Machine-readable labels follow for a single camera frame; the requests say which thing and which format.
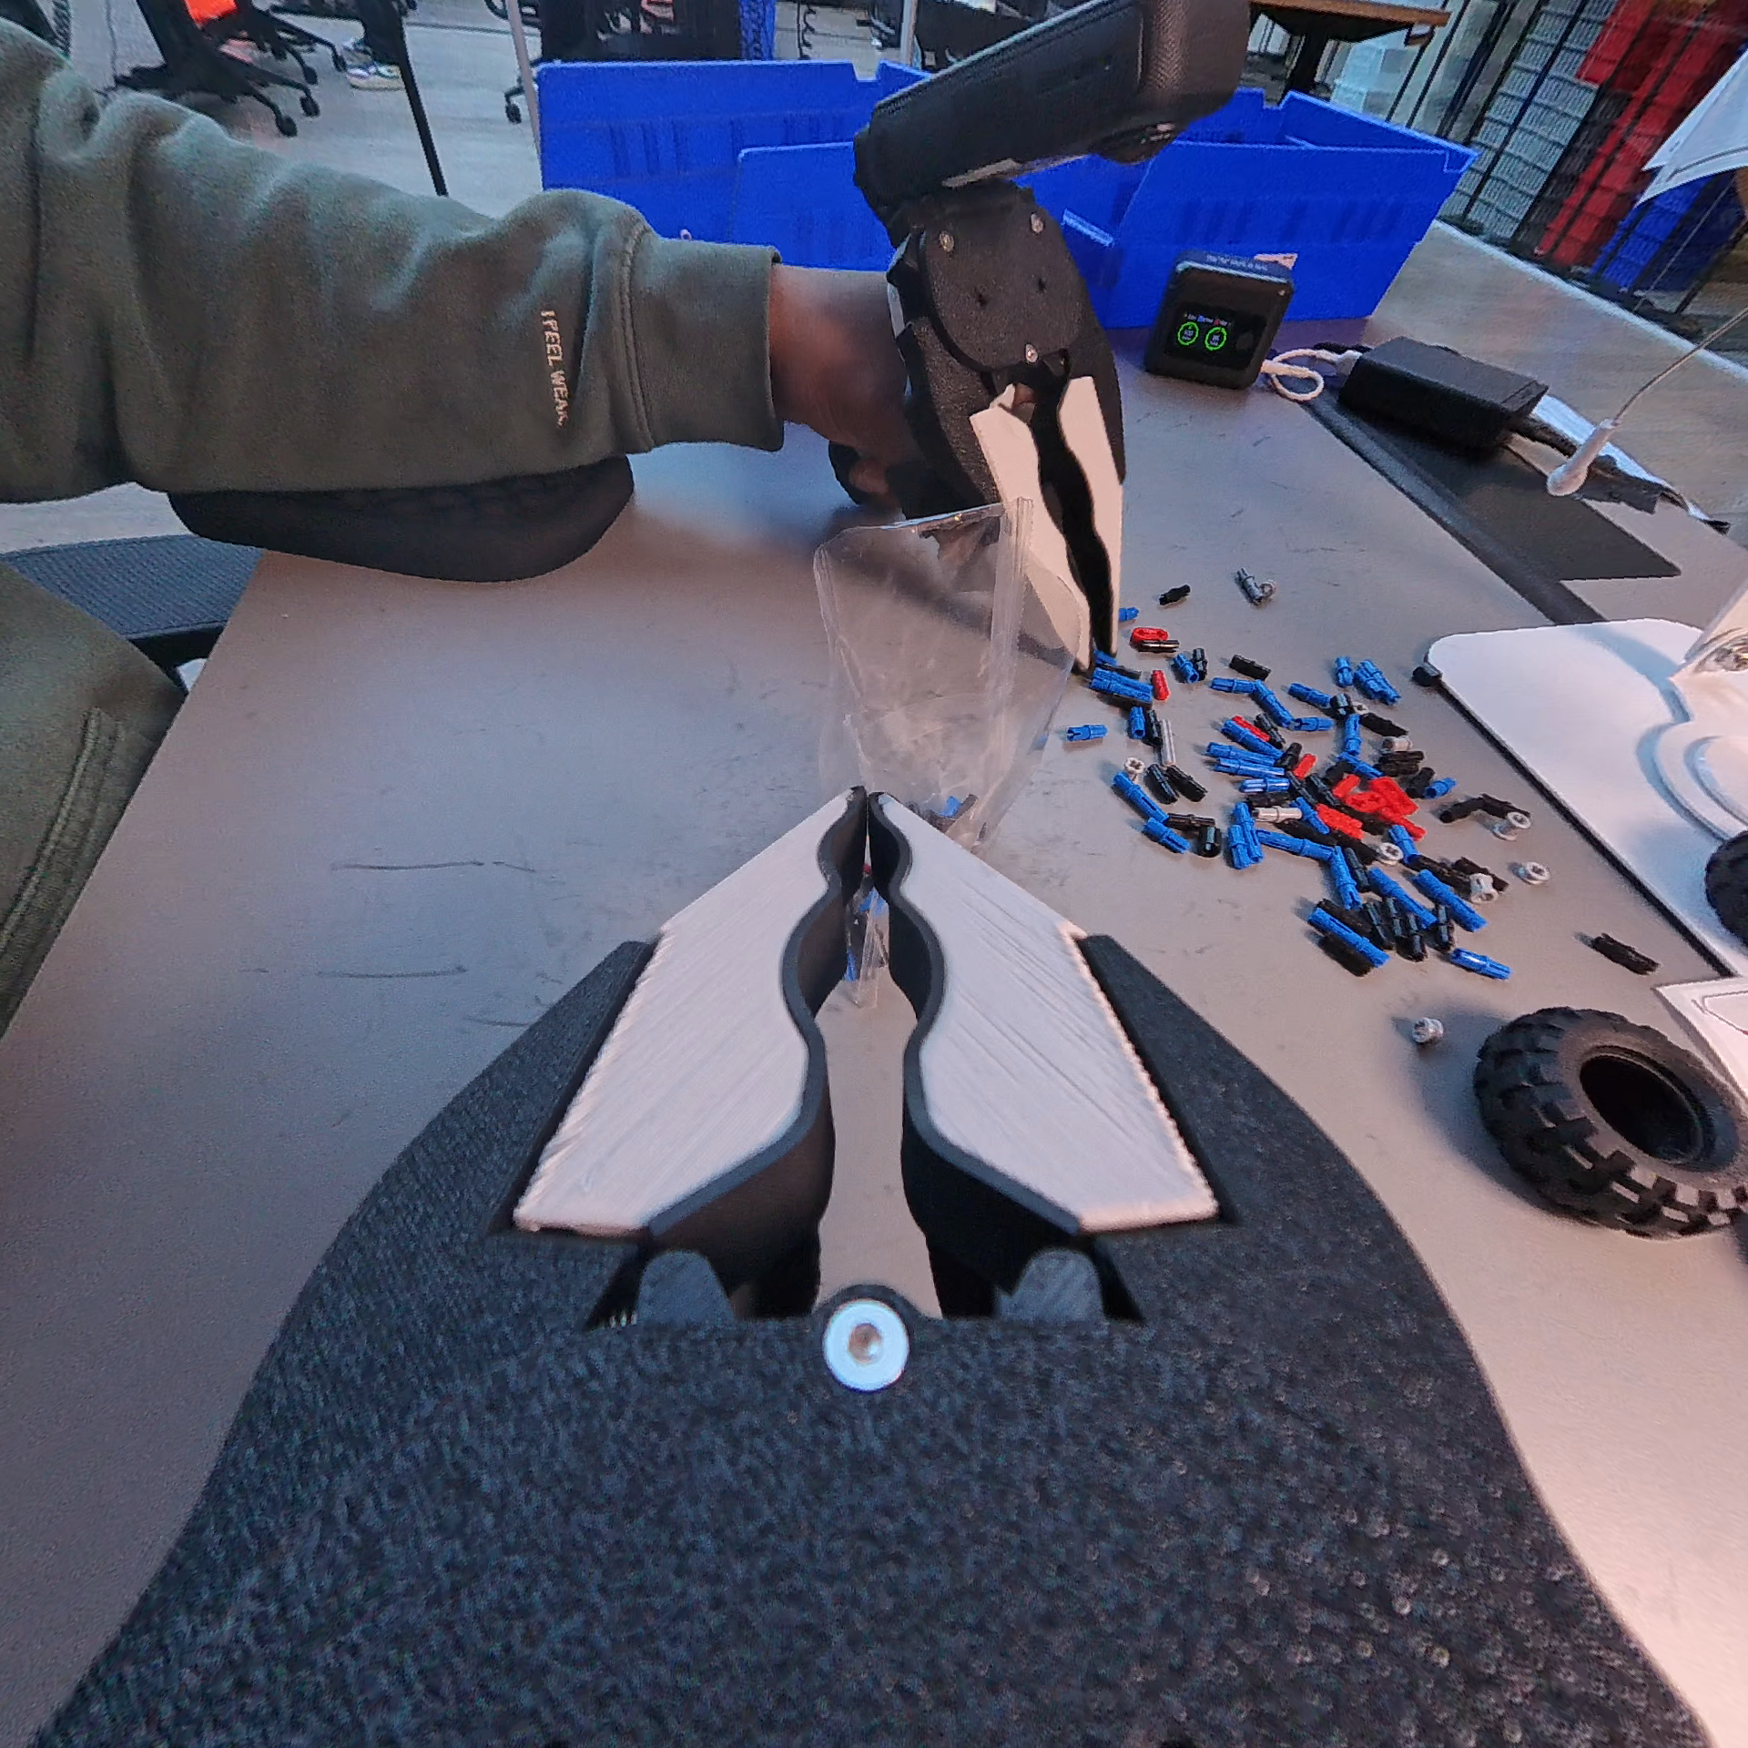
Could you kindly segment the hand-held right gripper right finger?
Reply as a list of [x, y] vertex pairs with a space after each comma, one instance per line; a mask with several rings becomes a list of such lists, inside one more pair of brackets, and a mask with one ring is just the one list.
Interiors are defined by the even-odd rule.
[[879, 879], [923, 1161], [1074, 1236], [1214, 1217], [1085, 933], [898, 801], [879, 803]]

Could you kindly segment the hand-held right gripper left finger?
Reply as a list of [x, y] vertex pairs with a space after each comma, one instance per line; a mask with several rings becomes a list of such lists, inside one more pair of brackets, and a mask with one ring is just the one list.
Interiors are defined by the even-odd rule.
[[816, 1235], [835, 1133], [816, 1015], [845, 977], [868, 800], [843, 794], [661, 928], [517, 1204], [658, 1248]]

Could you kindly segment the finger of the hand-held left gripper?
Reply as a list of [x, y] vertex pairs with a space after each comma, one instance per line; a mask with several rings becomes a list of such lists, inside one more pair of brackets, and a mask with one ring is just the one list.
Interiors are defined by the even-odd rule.
[[1074, 379], [1060, 403], [1065, 429], [1057, 473], [1044, 486], [1044, 464], [1034, 426], [1015, 404], [1018, 386], [1005, 386], [974, 415], [974, 437], [995, 484], [996, 502], [1015, 516], [1019, 571], [1065, 648], [1098, 644], [1098, 486], [1087, 482], [1075, 439], [1096, 436], [1096, 394]]
[[1070, 379], [1057, 407], [1060, 459], [1054, 462], [1057, 526], [1070, 573], [1085, 600], [1083, 663], [1111, 653], [1121, 609], [1121, 467], [1111, 449], [1098, 387]]

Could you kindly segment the clear plastic bag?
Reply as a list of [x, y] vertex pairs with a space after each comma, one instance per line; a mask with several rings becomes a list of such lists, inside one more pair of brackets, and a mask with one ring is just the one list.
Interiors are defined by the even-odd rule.
[[849, 529], [816, 552], [828, 675], [822, 790], [887, 794], [979, 854], [1034, 772], [1074, 648], [1019, 571], [1015, 516], [983, 508]]

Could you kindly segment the large pile of toy pins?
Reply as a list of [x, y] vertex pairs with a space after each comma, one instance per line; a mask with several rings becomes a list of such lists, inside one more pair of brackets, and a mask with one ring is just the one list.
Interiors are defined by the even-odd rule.
[[1386, 668], [1340, 653], [1324, 684], [1288, 681], [1245, 652], [1218, 663], [1133, 603], [1118, 609], [1113, 640], [1095, 648], [1085, 681], [1108, 718], [1057, 734], [1090, 750], [1121, 732], [1109, 790], [1143, 840], [1236, 874], [1271, 857], [1309, 864], [1304, 928], [1352, 977], [1395, 960], [1513, 977], [1474, 943], [1509, 881], [1434, 835], [1481, 823], [1511, 842], [1531, 816], [1466, 794], [1427, 759], [1392, 718], [1404, 696]]

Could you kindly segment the grey desk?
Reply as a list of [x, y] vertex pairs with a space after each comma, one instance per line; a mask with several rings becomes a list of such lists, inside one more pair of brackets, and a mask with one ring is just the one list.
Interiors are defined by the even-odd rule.
[[[27, 1745], [184, 1528], [280, 1319], [417, 1133], [611, 948], [822, 800], [824, 444], [676, 448], [577, 566], [473, 590], [269, 557], [5, 1039], [5, 1745]], [[1481, 949], [1347, 977], [1309, 864], [1140, 842], [1051, 745], [990, 861], [1128, 951], [1318, 1117], [1468, 1330], [1564, 1541], [1716, 1745], [1744, 1745], [1744, 1248], [1545, 1209], [1476, 1121], [1497, 1025], [1658, 1028], [1713, 977], [1443, 696], [1396, 717], [1533, 826], [1434, 840], [1513, 886]], [[1415, 1049], [1398, 1018], [1436, 1015]]]

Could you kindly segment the black desk mat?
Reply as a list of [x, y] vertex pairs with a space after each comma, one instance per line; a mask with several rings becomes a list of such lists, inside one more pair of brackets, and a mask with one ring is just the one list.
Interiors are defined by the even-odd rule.
[[1590, 618], [1566, 601], [1576, 584], [1679, 576], [1676, 562], [1587, 502], [1548, 495], [1518, 451], [1454, 451], [1331, 398], [1309, 415], [1551, 620]]

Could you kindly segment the white desk lamp stand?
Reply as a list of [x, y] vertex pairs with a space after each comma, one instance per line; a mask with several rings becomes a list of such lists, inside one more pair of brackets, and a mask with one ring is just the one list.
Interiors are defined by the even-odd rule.
[[1746, 828], [1746, 592], [1706, 628], [1661, 618], [1454, 636], [1445, 689], [1699, 943], [1744, 946], [1703, 874]]

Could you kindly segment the person's left hand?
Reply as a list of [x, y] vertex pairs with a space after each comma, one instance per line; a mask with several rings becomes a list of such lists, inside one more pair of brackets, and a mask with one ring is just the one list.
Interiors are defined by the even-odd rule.
[[852, 484], [880, 510], [894, 467], [918, 459], [905, 417], [908, 372], [877, 272], [773, 267], [773, 404], [785, 422], [855, 455]]

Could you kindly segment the black charger with green display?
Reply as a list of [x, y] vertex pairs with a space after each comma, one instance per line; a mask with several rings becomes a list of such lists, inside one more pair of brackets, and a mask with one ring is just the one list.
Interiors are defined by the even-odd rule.
[[1166, 283], [1143, 369], [1162, 379], [1250, 387], [1295, 289], [1292, 271], [1280, 263], [1183, 253]]

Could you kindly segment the blue storage bin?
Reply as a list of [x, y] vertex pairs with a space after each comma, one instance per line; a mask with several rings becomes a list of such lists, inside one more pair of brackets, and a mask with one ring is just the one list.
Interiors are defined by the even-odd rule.
[[573, 61], [536, 71], [541, 180], [639, 209], [669, 238], [775, 249], [791, 267], [885, 271], [853, 138], [927, 76], [849, 61]]
[[1292, 256], [1292, 321], [1371, 317], [1476, 155], [1290, 95], [1243, 89], [1143, 164], [1037, 182], [1109, 329], [1147, 329], [1189, 250]]

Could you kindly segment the black power adapter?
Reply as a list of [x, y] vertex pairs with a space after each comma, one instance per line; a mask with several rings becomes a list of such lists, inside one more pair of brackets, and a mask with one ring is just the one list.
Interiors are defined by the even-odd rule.
[[1536, 412], [1548, 384], [1447, 346], [1392, 338], [1349, 369], [1340, 404], [1461, 451], [1492, 451]]

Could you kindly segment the white sticker sheet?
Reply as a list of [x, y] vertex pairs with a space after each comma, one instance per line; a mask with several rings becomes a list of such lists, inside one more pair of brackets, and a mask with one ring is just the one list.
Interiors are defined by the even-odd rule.
[[1746, 977], [1666, 984], [1656, 995], [1704, 1042], [1746, 1102]]

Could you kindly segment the black office chair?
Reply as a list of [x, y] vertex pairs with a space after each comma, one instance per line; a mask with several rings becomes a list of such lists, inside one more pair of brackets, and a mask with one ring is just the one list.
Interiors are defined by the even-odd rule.
[[[271, 97], [273, 85], [293, 91], [300, 112], [308, 120], [320, 115], [315, 69], [296, 54], [293, 44], [262, 8], [254, 4], [207, 4], [203, 13], [199, 8], [202, 4], [185, 3], [138, 3], [161, 50], [161, 65], [121, 73], [116, 87], [168, 101], [202, 97], [242, 103], [249, 99], [273, 115], [283, 138], [293, 138], [297, 125]], [[232, 52], [234, 44], [267, 50], [293, 65], [297, 73], [277, 73], [246, 52]]]

